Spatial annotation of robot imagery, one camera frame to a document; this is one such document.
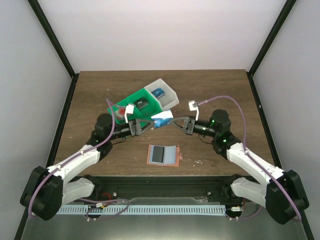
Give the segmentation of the blue credit card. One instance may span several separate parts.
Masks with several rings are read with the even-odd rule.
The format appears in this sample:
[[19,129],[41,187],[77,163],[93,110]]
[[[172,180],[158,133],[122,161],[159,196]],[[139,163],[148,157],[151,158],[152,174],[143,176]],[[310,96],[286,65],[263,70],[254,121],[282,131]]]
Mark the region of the blue credit card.
[[171,110],[162,111],[151,117],[154,122],[155,128],[165,127],[170,124],[171,119],[173,119],[173,113]]

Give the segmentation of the black credit card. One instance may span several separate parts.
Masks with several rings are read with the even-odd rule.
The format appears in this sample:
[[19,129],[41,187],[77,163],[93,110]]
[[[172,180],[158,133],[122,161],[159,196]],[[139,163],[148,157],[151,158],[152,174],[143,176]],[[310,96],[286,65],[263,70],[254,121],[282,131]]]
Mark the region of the black credit card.
[[164,153],[165,153],[165,148],[163,146],[155,145],[153,147],[151,162],[162,164],[164,162]]

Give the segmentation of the green front plastic bin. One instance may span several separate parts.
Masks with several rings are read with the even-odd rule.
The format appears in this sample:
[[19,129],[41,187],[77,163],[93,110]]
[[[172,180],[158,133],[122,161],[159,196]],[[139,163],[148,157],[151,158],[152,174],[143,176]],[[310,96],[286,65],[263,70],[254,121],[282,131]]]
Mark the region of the green front plastic bin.
[[124,123],[125,122],[125,109],[126,109],[126,106],[129,104],[129,101],[125,98],[115,104],[113,104],[109,100],[109,103],[113,109],[115,121],[118,124]]

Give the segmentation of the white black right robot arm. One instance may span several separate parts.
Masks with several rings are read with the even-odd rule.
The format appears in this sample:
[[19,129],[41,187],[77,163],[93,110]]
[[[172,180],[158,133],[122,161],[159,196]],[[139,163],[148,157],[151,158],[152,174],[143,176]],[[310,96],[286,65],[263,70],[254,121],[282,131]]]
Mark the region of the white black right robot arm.
[[198,134],[212,138],[213,150],[224,159],[245,170],[254,182],[239,177],[222,188],[223,198],[229,202],[245,198],[264,207],[279,224],[301,218],[309,200],[300,176],[293,170],[284,171],[249,150],[230,130],[231,120],[226,110],[216,109],[209,120],[183,116],[170,123],[186,135]]

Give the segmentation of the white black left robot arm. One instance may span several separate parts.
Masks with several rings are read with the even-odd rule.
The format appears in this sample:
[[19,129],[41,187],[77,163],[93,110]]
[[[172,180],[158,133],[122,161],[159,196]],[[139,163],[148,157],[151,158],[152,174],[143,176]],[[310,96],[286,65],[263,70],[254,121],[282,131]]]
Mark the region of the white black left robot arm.
[[20,204],[27,209],[29,217],[47,221],[62,206],[75,200],[87,198],[97,202],[102,196],[102,189],[87,178],[76,181],[73,178],[105,158],[113,148],[112,140],[140,136],[154,125],[153,120],[145,119],[116,123],[109,113],[99,115],[89,140],[80,150],[55,165],[33,169]]

